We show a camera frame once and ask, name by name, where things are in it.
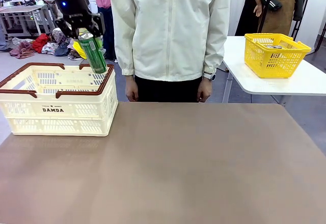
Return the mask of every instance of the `jacket zipper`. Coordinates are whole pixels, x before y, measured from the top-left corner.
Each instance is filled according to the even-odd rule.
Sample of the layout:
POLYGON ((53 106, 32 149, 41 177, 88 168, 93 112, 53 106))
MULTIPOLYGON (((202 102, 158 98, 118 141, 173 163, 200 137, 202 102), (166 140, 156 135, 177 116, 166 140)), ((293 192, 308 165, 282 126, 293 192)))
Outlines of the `jacket zipper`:
POLYGON ((173 0, 169 2, 169 23, 168 23, 168 43, 167 43, 167 79, 169 78, 170 69, 170 51, 171 51, 171 28, 172 28, 172 9, 173 0))

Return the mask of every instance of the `yellow cloth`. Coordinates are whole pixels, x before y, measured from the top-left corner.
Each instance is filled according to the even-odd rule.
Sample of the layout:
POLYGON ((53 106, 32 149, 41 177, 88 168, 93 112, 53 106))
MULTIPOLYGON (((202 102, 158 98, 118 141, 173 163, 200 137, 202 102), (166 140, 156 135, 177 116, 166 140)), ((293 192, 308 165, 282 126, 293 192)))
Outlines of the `yellow cloth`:
POLYGON ((78 42, 73 42, 73 48, 78 52, 78 54, 84 59, 86 60, 86 54, 84 52, 84 50, 81 48, 80 44, 78 42))

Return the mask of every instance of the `cream plastic crate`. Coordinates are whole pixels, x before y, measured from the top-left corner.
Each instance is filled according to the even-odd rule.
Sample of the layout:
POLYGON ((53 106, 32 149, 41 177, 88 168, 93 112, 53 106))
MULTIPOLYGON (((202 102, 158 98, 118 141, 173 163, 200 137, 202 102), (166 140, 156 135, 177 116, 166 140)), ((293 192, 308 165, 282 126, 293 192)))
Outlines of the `cream plastic crate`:
POLYGON ((29 63, 0 82, 13 134, 106 136, 118 105, 113 65, 29 63))

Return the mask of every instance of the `white jacket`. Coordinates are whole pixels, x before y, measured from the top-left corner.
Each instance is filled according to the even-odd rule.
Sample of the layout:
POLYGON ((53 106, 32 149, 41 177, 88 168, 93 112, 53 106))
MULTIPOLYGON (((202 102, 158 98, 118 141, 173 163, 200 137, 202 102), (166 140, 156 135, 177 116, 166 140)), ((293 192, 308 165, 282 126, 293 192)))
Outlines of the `white jacket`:
POLYGON ((221 64, 230 0, 111 1, 123 75, 193 80, 221 64))

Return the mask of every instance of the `pile of clothes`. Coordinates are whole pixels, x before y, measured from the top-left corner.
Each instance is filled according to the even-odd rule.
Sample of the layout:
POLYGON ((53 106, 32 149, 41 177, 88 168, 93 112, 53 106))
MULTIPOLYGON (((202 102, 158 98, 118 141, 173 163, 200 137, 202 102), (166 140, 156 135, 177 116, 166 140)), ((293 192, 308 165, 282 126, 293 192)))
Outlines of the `pile of clothes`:
POLYGON ((10 51, 10 55, 18 59, 31 57, 35 52, 58 57, 68 56, 70 60, 86 59, 79 43, 67 38, 60 28, 55 28, 49 35, 41 34, 36 40, 14 38, 13 43, 18 47, 10 51))

